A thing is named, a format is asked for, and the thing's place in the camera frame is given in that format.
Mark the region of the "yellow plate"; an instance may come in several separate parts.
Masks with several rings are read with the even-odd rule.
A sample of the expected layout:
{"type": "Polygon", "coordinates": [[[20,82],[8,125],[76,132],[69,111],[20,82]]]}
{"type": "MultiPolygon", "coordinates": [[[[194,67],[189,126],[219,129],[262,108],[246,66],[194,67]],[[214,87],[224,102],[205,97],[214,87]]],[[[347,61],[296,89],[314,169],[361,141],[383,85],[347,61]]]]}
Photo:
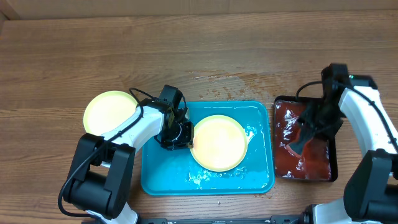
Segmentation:
{"type": "Polygon", "coordinates": [[[83,114],[87,133],[100,136],[117,128],[136,110],[137,101],[123,91],[106,91],[93,98],[83,114]]]}
{"type": "Polygon", "coordinates": [[[248,151],[244,128],[233,118],[211,115],[194,127],[190,152],[196,162],[213,172],[225,172],[239,165],[248,151]]]}

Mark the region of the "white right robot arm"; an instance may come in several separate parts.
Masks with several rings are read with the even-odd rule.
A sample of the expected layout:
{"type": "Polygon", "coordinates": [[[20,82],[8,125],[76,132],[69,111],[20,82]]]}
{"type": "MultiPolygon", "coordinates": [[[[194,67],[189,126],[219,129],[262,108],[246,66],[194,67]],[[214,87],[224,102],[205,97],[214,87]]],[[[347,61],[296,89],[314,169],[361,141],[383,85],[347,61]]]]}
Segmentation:
{"type": "Polygon", "coordinates": [[[323,102],[310,105],[299,118],[298,138],[289,144],[301,154],[314,138],[332,138],[347,118],[362,161],[346,184],[342,198],[314,205],[305,223],[397,223],[397,130],[381,103],[370,76],[322,76],[323,102]]]}

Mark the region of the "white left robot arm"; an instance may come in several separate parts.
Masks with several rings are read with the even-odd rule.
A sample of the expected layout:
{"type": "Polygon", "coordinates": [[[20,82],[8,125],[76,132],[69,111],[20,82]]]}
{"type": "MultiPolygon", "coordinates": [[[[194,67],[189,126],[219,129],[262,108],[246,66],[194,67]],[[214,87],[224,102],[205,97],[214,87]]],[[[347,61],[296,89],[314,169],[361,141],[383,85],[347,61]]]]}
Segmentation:
{"type": "Polygon", "coordinates": [[[127,202],[136,152],[152,138],[170,151],[193,144],[188,108],[179,108],[179,103],[179,99],[145,99],[112,131],[84,134],[58,195],[59,210],[69,217],[94,218],[95,223],[137,223],[138,214],[127,202]],[[66,211],[63,202],[82,212],[66,211]]]}

